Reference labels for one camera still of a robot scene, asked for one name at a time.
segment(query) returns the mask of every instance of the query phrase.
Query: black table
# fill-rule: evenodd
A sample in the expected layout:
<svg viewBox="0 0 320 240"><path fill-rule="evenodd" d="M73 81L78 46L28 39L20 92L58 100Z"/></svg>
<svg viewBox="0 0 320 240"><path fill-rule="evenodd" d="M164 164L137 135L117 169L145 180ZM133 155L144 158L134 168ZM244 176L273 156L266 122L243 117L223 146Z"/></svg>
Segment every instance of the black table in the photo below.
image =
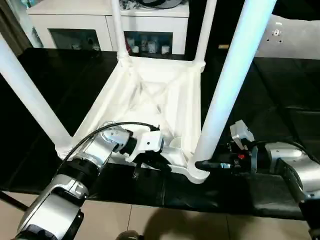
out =
<svg viewBox="0 0 320 240"><path fill-rule="evenodd" d="M226 52L206 59L201 75L203 123ZM26 50L20 62L68 132L73 135L115 67L116 53L85 50ZM303 142L320 158L320 61L255 58L220 139L244 120L256 139ZM9 85L0 80L2 164L0 189L38 194L50 182L58 159L53 143ZM210 175L195 185L183 175L108 164L91 199L176 209L302 219L283 179L272 175Z"/></svg>

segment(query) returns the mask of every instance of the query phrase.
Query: white frame structure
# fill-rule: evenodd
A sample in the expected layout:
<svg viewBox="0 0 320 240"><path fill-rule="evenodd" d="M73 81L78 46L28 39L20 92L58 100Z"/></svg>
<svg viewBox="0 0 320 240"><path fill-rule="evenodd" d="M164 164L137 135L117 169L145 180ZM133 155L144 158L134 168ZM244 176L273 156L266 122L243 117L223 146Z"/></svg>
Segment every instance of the white frame structure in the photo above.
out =
<svg viewBox="0 0 320 240"><path fill-rule="evenodd" d="M194 155L188 160L184 170L187 171L188 178L194 183L200 184L209 176L209 172L197 169L195 162L208 160L212 157L276 1L245 0ZM192 62L202 70L205 66L205 55L216 3L217 0L207 0L196 57ZM112 11L117 36L118 60L122 66L130 65L131 60L122 30L119 0L112 0ZM68 134L2 35L0 35L0 72L52 140L59 156L65 156L76 140Z"/></svg>

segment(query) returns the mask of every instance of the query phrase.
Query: black cable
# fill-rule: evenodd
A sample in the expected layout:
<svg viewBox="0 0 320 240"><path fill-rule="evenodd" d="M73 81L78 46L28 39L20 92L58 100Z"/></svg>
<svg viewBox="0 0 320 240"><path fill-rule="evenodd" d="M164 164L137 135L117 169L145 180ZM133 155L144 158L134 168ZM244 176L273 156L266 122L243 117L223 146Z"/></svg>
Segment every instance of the black cable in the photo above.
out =
<svg viewBox="0 0 320 240"><path fill-rule="evenodd" d="M138 122L138 121L123 121L123 122L117 122L117 123L111 123L108 124L106 126L102 126L100 128L98 128L97 130L94 130L93 132L89 133L87 136L85 136L81 141L79 141L77 143L77 145L74 146L74 148L71 149L71 151L65 156L65 158L63 159L62 163L60 164L60 166L58 167L57 171L55 172L54 176L55 177L57 175L57 173L59 172L60 168L62 167L63 164L66 163L66 161L70 158L70 156L82 145L84 144L86 141L88 141L89 139L91 139L92 137L94 137L96 134L101 133L102 131L112 128L112 127L116 127L116 126L120 126L120 125L141 125L141 126L146 126L150 128L150 131L157 131L159 130L158 127L155 127L151 124L148 123L144 123L144 122Z"/></svg>
<svg viewBox="0 0 320 240"><path fill-rule="evenodd" d="M302 146L301 144L295 142L295 141L292 141L292 140L286 140L286 139L281 139L281 140L255 140L255 141L252 141L248 144L248 147L249 148L253 148L254 146L257 146L259 144L273 144L273 143L285 143L285 144L290 144L290 145L293 145L295 147L297 147L298 149L302 150L303 152L305 152L305 154L308 155L308 157L320 164L320 161L311 153L309 152L304 146Z"/></svg>

